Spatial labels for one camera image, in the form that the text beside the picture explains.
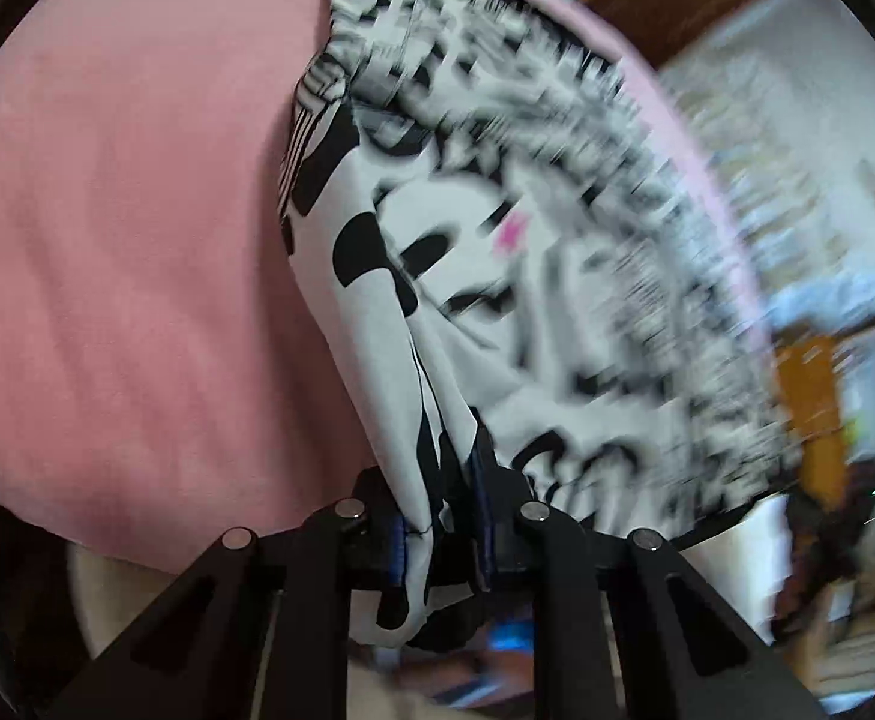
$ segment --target pink surface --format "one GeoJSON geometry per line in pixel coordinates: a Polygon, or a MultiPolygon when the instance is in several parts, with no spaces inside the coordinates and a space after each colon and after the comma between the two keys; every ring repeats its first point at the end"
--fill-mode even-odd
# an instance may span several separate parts
{"type": "MultiPolygon", "coordinates": [[[[325,1],[42,0],[0,52],[0,502],[20,517],[173,571],[372,463],[272,213],[325,1]]],[[[723,217],[640,58],[539,1],[624,57],[723,217]]]]}

